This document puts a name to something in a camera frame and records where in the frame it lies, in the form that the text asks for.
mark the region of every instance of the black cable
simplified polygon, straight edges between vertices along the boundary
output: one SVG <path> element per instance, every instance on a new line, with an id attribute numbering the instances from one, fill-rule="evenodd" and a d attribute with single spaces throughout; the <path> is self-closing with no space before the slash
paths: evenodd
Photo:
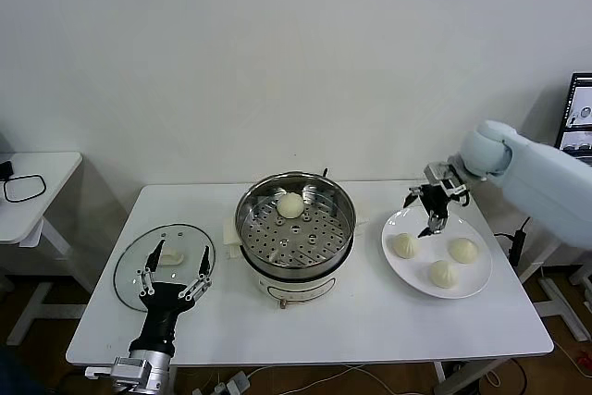
<path id="1" fill-rule="evenodd" d="M 514 361 L 516 363 L 516 365 L 518 365 L 518 367 L 520 367 L 520 371 L 522 372 L 522 377 L 524 378 L 524 387 L 522 388 L 522 390 L 520 391 L 520 393 L 518 395 L 524 395 L 526 393 L 526 390 L 528 389 L 528 376 L 526 376 L 526 372 L 525 372 L 524 368 L 522 367 L 522 365 L 520 363 L 518 363 L 518 360 L 516 360 L 515 358 L 512 358 L 512 361 Z"/>
<path id="2" fill-rule="evenodd" d="M 508 233 L 496 233 L 493 236 L 503 236 L 505 238 L 508 238 L 510 241 L 514 241 L 514 237 L 512 235 L 509 235 Z"/>
<path id="3" fill-rule="evenodd" d="M 511 361 L 514 361 L 516 363 L 516 365 L 518 365 L 518 367 L 520 368 L 520 372 L 522 373 L 522 378 L 524 379 L 524 385 L 522 386 L 522 389 L 520 390 L 520 393 L 518 393 L 518 395 L 524 395 L 526 393 L 526 390 L 528 389 L 528 376 L 526 376 L 526 372 L 524 370 L 524 368 L 522 367 L 522 365 L 520 363 L 518 363 L 518 360 L 516 360 L 515 358 L 511 358 Z M 481 378 L 479 378 L 479 389 L 477 391 L 477 395 L 481 395 L 481 380 L 484 377 L 482 376 Z"/>
<path id="4" fill-rule="evenodd" d="M 524 227 L 526 227 L 526 224 L 528 224 L 528 221 L 530 221 L 530 216 L 523 222 L 522 226 L 520 227 L 520 230 L 524 230 Z"/>
<path id="5" fill-rule="evenodd" d="M 55 385 L 55 389 L 49 389 L 48 391 L 50 393 L 56 393 L 56 394 L 62 393 L 62 388 L 64 386 L 64 383 L 68 379 L 70 379 L 72 376 L 84 376 L 84 370 L 76 368 L 76 369 L 70 370 L 69 372 L 66 372 L 61 378 L 59 378 L 59 381 Z"/>

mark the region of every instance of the small white table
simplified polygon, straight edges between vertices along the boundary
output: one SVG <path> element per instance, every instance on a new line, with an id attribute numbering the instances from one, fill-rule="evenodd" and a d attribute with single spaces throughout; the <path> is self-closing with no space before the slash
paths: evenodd
<path id="1" fill-rule="evenodd" d="M 340 185 L 369 222 L 356 236 L 336 288 L 286 310 L 252 282 L 242 258 L 230 259 L 223 222 L 248 184 L 145 187 L 133 207 L 67 359 L 78 365 L 109 365 L 127 356 L 144 314 L 117 298 L 113 273 L 130 243 L 151 228 L 187 223 L 213 239 L 217 262 L 212 288 L 177 323 L 176 366 L 263 364 L 373 364 L 488 359 L 440 384 L 452 393 L 513 356 L 552 351 L 553 343 L 474 203 L 455 212 L 475 227 L 493 256 L 487 287 L 464 300 L 440 300 L 403 282 L 389 268 L 380 234 L 419 181 L 355 181 Z"/>
<path id="2" fill-rule="evenodd" d="M 59 232 L 43 217 L 45 210 L 62 190 L 76 167 L 80 164 L 80 153 L 16 153 L 0 154 L 0 163 L 11 161 L 14 177 L 41 175 L 46 190 L 41 196 L 23 203 L 8 203 L 0 192 L 0 244 L 19 244 L 23 248 L 34 247 L 39 237 L 44 235 L 55 247 L 58 257 L 65 259 L 64 264 L 72 276 L 88 291 L 93 287 L 77 267 L 68 260 L 70 245 Z M 3 288 L 11 290 L 12 283 L 4 276 L 0 277 Z M 81 304 L 43 304 L 43 298 L 51 289 L 50 283 L 40 284 L 12 332 L 8 336 L 8 345 L 18 345 L 27 334 L 35 318 L 77 318 L 84 305 Z"/>

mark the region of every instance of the wooden floor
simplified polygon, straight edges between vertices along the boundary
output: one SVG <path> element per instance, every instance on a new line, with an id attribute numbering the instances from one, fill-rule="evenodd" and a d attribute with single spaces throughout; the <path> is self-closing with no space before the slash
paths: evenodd
<path id="1" fill-rule="evenodd" d="M 546 276 L 555 279 L 574 310 L 580 315 L 587 328 L 592 331 L 592 314 L 583 306 L 581 289 L 569 284 L 566 274 L 547 272 Z M 28 278 L 14 279 L 17 289 L 0 297 L 0 340 L 6 343 L 6 337 L 17 321 L 20 312 L 32 295 L 37 281 Z M 545 295 L 537 280 L 526 282 L 526 290 L 533 302 L 543 301 Z M 71 280 L 57 281 L 45 299 L 48 303 L 84 303 L 88 294 Z M 555 339 L 575 359 L 582 352 L 592 356 L 592 345 L 578 343 L 570 334 L 560 318 L 544 320 L 551 337 Z M 70 366 L 65 359 L 66 349 L 78 321 L 37 320 L 31 327 L 24 342 L 17 348 L 8 348 L 18 361 L 29 371 L 32 378 L 58 393 L 102 395 L 111 394 L 109 381 L 89 381 L 81 375 L 81 370 Z M 546 356 L 520 358 L 518 362 L 527 376 L 527 395 L 545 394 L 584 394 L 592 393 L 592 379 L 586 379 L 568 361 L 558 349 Z M 393 392 L 408 391 L 431 393 L 436 384 L 436 374 L 432 364 L 384 364 L 368 365 L 365 370 L 380 377 Z M 189 395 L 200 388 L 204 394 L 211 393 L 218 379 L 226 381 L 238 370 L 236 368 L 203 368 L 179 370 L 176 392 Z M 297 389 L 320 378 L 333 376 L 345 370 L 342 366 L 295 366 L 262 370 L 253 377 L 250 395 L 278 395 L 291 389 Z M 484 378 L 479 382 L 483 395 L 518 395 L 524 387 L 524 378 L 520 367 L 514 362 L 507 362 L 497 369 L 501 387 L 493 388 Z M 299 392 L 303 395 L 319 394 L 369 394 L 386 395 L 388 392 L 370 376 L 351 371 L 326 383 Z"/>

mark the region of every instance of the robotic arm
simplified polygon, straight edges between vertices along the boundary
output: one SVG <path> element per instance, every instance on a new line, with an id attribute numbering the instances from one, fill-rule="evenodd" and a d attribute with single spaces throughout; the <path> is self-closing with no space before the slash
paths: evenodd
<path id="1" fill-rule="evenodd" d="M 190 310 L 212 285 L 209 247 L 205 248 L 197 277 L 188 285 L 153 280 L 153 272 L 165 240 L 148 255 L 143 270 L 138 270 L 140 301 L 147 313 L 140 336 L 129 345 L 129 357 L 116 358 L 108 367 L 87 367 L 89 379 L 109 377 L 117 393 L 161 395 L 169 393 L 170 360 L 175 354 L 175 325 L 182 313 Z"/>
<path id="2" fill-rule="evenodd" d="M 512 127 L 485 121 L 470 132 L 461 151 L 449 161 L 425 168 L 429 184 L 411 188 L 404 206 L 420 198 L 428 213 L 420 236 L 446 226 L 448 203 L 468 204 L 468 191 L 489 180 L 504 198 L 539 221 L 560 240 L 592 249 L 592 168 L 541 143 L 529 141 Z"/>

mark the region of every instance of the stainless steel pot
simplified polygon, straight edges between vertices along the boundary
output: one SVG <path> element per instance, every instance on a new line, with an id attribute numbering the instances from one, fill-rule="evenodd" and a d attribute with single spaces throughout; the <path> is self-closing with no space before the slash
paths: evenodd
<path id="1" fill-rule="evenodd" d="M 288 192 L 304 200 L 297 218 L 276 209 Z M 343 264 L 352 249 L 355 210 L 331 179 L 292 171 L 253 185 L 239 201 L 235 226 L 242 254 L 256 271 L 282 282 L 307 282 Z"/>

